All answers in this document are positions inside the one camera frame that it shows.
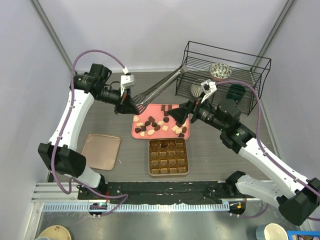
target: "patterned bowl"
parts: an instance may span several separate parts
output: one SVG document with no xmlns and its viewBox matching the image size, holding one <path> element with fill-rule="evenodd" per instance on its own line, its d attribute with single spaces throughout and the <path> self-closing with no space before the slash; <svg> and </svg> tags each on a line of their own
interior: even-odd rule
<svg viewBox="0 0 320 240">
<path fill-rule="evenodd" d="M 216 62 L 209 68 L 211 78 L 217 82 L 227 80 L 232 74 L 231 67 L 222 62 Z"/>
<path fill-rule="evenodd" d="M 199 84 L 199 83 L 202 83 L 202 82 L 204 82 L 204 81 L 205 81 L 205 80 L 203 80 L 203 79 L 198 79 L 198 80 L 197 80 L 198 84 Z M 197 85 L 197 83 L 194 82 L 194 83 L 191 85 L 190 91 L 191 91 L 192 96 L 194 96 L 195 98 L 198 98 L 198 97 L 200 97 L 200 95 L 202 94 L 203 89 L 202 89 L 202 87 L 201 87 L 200 85 Z"/>
</svg>

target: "metal floor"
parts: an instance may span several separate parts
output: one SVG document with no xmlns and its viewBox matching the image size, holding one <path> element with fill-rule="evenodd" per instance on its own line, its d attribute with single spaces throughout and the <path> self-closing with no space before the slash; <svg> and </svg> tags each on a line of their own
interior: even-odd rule
<svg viewBox="0 0 320 240">
<path fill-rule="evenodd" d="M 132 96 L 143 92 L 153 84 L 168 75 L 168 72 L 136 72 L 136 85 L 131 89 Z M 108 80 L 120 80 L 120 73 L 114 73 Z M 176 84 L 166 89 L 154 103 L 181 104 L 188 99 L 175 96 Z M 77 151 L 81 153 L 89 134 L 106 134 L 121 138 L 121 144 L 111 171 L 96 170 L 103 174 L 107 181 L 137 182 L 137 181 L 219 181 L 225 180 L 236 170 L 244 171 L 259 180 L 268 179 L 251 162 L 236 155 L 226 148 L 220 138 L 220 132 L 198 120 L 190 127 L 190 137 L 186 141 L 188 152 L 189 173 L 183 177 L 153 178 L 148 172 L 148 141 L 135 139 L 131 136 L 132 115 L 115 115 L 114 106 L 95 101 L 91 106 L 78 138 Z M 257 108 L 247 116 L 242 114 L 241 122 L 256 132 Z M 261 123 L 261 139 L 273 150 L 271 139 L 265 121 Z"/>
<path fill-rule="evenodd" d="M 134 73 L 136 86 L 132 95 L 143 92 L 165 77 L 168 72 Z M 118 81 L 120 73 L 114 73 L 110 82 Z M 188 99 L 175 96 L 173 84 L 154 103 L 180 104 Z M 221 142 L 220 132 L 197 121 L 190 127 L 190 138 L 186 141 L 189 173 L 183 177 L 153 178 L 148 172 L 148 141 L 131 136 L 132 115 L 115 115 L 114 106 L 94 102 L 80 131 L 77 151 L 81 152 L 89 134 L 106 134 L 121 137 L 121 144 L 111 171 L 96 170 L 108 182 L 139 181 L 220 181 L 236 170 L 244 171 L 259 180 L 268 178 L 251 162 L 227 149 Z M 257 108 L 241 122 L 256 132 Z M 261 123 L 261 139 L 273 150 L 265 121 Z M 245 215 L 251 216 L 263 209 L 260 201 L 249 201 Z M 39 234 L 52 225 L 65 226 L 74 240 L 255 240 L 259 225 L 278 223 L 286 230 L 298 227 L 287 222 L 273 207 L 255 219 L 230 217 L 226 212 L 142 212 L 113 213 L 101 219 L 88 218 L 87 212 L 43 212 L 38 227 Z"/>
</svg>

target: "metal tongs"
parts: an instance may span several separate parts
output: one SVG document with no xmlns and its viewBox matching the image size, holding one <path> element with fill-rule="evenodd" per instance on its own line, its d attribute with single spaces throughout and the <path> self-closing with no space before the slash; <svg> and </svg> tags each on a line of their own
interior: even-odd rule
<svg viewBox="0 0 320 240">
<path fill-rule="evenodd" d="M 158 83 L 150 87 L 148 90 L 134 96 L 132 99 L 136 104 L 139 114 L 142 114 L 147 106 L 158 97 L 167 87 L 169 87 L 179 76 L 186 73 L 188 68 L 186 65 L 181 65 L 175 71 L 171 72 L 168 76 L 164 77 Z"/>
</svg>

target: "copper tray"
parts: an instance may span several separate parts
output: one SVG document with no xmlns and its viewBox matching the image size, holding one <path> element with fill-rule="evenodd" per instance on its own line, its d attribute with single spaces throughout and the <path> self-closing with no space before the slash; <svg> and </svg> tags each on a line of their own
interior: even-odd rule
<svg viewBox="0 0 320 240">
<path fill-rule="evenodd" d="M 151 176 L 174 176 L 188 173 L 186 140 L 182 137 L 150 139 L 148 151 Z"/>
</svg>

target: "cup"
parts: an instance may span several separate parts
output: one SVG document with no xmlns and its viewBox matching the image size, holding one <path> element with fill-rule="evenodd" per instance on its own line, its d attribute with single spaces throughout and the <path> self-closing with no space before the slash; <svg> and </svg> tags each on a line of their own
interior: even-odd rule
<svg viewBox="0 0 320 240">
<path fill-rule="evenodd" d="M 257 240 L 288 240 L 286 230 L 275 223 L 261 225 L 255 232 Z"/>
</svg>

